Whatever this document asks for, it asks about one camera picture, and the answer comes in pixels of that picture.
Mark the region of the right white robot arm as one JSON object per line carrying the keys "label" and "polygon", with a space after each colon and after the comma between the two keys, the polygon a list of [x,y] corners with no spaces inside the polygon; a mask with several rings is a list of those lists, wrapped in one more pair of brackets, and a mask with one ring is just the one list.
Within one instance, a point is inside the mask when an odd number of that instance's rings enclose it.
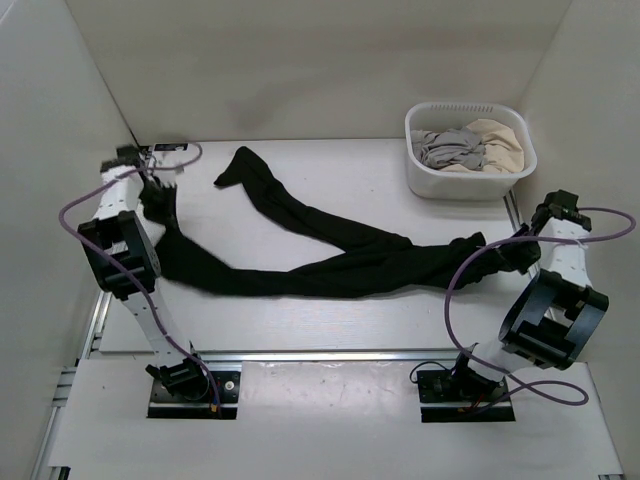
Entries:
{"label": "right white robot arm", "polygon": [[461,354],[449,375],[460,399],[490,395],[510,373],[528,367],[569,368],[609,307],[592,288],[586,253],[591,220],[578,211],[578,196],[558,190],[545,196],[531,219],[531,233],[566,239],[542,249],[538,272],[508,311],[498,336]]}

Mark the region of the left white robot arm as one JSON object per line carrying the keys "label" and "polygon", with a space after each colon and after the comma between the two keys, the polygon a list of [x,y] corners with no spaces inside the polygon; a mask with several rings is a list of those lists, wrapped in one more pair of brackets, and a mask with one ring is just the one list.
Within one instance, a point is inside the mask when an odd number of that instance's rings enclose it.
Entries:
{"label": "left white robot arm", "polygon": [[100,288],[118,299],[144,333],[155,362],[147,372],[172,395],[220,405],[213,374],[175,324],[161,295],[159,240],[149,224],[169,231],[176,213],[178,165],[129,144],[100,166],[103,189],[93,218],[76,229]]}

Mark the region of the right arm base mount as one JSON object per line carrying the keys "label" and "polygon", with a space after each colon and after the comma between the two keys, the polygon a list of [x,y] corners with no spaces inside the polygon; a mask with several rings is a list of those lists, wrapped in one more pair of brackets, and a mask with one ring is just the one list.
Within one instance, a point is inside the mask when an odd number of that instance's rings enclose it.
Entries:
{"label": "right arm base mount", "polygon": [[422,423],[514,422],[515,414],[503,382],[464,386],[451,369],[440,362],[418,363],[409,373],[417,387]]}

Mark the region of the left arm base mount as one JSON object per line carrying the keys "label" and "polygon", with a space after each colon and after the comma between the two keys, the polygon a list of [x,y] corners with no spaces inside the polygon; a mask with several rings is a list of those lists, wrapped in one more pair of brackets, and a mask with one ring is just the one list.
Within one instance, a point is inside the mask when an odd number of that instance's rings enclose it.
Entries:
{"label": "left arm base mount", "polygon": [[241,387],[241,368],[212,369],[219,401],[213,399],[213,390],[204,394],[204,388],[186,396],[170,393],[159,379],[154,379],[149,395],[149,419],[176,420],[235,420]]}

